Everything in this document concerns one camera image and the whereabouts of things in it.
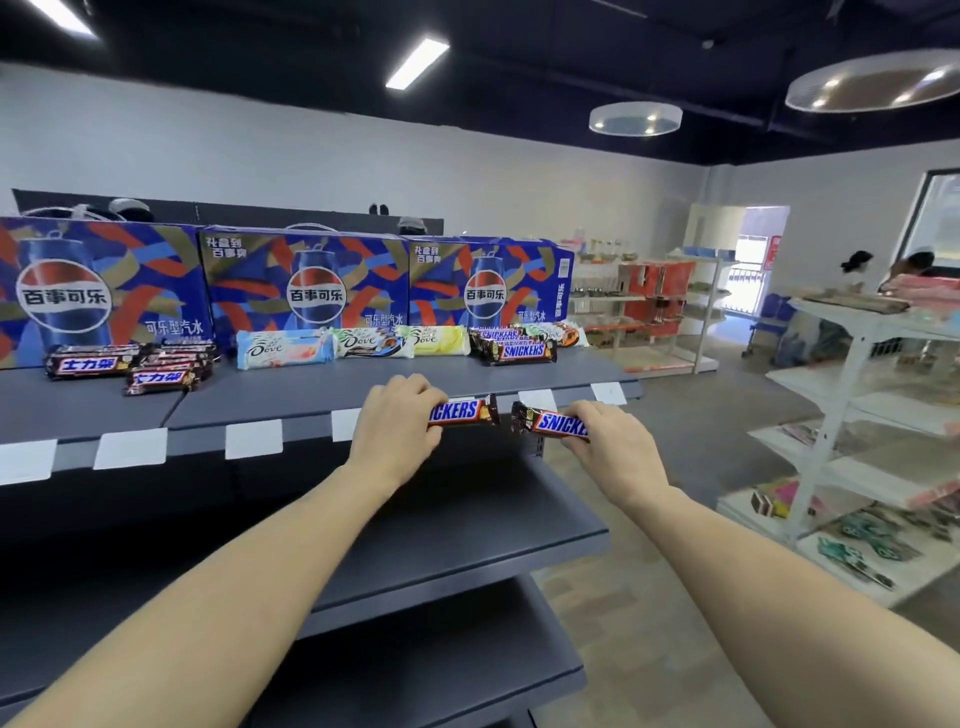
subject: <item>left hand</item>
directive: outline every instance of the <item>left hand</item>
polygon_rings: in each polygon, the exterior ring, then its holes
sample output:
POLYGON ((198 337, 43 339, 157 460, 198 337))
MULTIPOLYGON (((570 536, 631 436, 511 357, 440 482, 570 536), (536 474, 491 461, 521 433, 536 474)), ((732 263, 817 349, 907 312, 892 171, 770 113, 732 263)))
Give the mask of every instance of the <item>left hand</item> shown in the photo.
POLYGON ((423 375, 397 375, 373 387, 353 431, 347 465, 382 484, 390 497, 440 444, 443 430, 427 423, 444 402, 446 394, 423 375))

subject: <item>shelf label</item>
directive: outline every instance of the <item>shelf label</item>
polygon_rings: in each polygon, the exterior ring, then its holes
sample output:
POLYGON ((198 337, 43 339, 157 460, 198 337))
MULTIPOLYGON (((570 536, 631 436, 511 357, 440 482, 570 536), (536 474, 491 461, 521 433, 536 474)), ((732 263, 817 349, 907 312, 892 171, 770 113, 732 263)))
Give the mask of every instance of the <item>shelf label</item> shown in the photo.
POLYGON ((0 445, 0 485, 49 480, 56 454, 56 440, 0 445))
POLYGON ((93 470, 162 465, 167 461, 167 428, 107 432, 100 438, 93 470))
POLYGON ((261 420, 258 423, 227 425, 227 460, 276 455, 283 452, 283 422, 261 420))
POLYGON ((601 381, 591 384, 590 389, 593 390, 593 397, 597 401, 616 404, 617 406, 627 403, 627 398, 623 394, 623 387, 620 386, 618 381, 601 381))
POLYGON ((517 392, 516 397, 528 407, 557 411, 557 401, 552 389, 532 389, 529 392, 517 392))
POLYGON ((330 429, 333 431, 333 442, 345 443, 352 440, 358 417, 360 417, 360 407, 333 410, 330 413, 330 429))

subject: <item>red sign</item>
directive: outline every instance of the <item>red sign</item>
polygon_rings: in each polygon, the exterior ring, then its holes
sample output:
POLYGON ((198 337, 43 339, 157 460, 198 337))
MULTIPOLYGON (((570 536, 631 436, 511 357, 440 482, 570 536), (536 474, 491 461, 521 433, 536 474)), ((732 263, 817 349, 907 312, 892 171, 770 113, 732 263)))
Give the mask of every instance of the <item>red sign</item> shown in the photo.
POLYGON ((774 235, 770 238, 770 244, 767 246, 767 256, 763 260, 763 270, 769 271, 774 267, 774 260, 777 258, 777 251, 780 249, 780 239, 782 235, 774 235))

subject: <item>hand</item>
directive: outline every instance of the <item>hand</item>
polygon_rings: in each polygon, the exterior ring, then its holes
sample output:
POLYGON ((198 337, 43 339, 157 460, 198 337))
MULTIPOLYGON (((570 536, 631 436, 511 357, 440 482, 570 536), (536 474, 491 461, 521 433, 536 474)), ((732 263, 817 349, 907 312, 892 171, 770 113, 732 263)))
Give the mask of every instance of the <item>hand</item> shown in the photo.
POLYGON ((444 402, 446 394, 423 375, 397 375, 373 387, 360 410, 347 465, 366 472, 390 497, 440 444, 442 429, 427 423, 430 411, 444 402))
POLYGON ((613 505, 642 507, 668 487, 657 443, 636 417, 612 404, 585 400, 573 402, 566 413, 583 421, 590 441, 564 437, 561 442, 613 505))

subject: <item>pepsi box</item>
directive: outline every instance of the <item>pepsi box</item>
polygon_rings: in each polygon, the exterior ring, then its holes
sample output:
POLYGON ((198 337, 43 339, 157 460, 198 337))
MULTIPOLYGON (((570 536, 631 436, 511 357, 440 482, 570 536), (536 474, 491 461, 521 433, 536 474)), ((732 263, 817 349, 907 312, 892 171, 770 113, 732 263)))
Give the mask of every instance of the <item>pepsi box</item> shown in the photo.
POLYGON ((58 345, 212 334, 193 226, 0 218, 0 369, 58 345))
POLYGON ((410 254, 396 235, 210 227, 200 247, 221 346, 241 330, 407 323, 410 254))
POLYGON ((411 326, 498 327, 566 316, 573 252, 549 240, 408 240, 411 326))

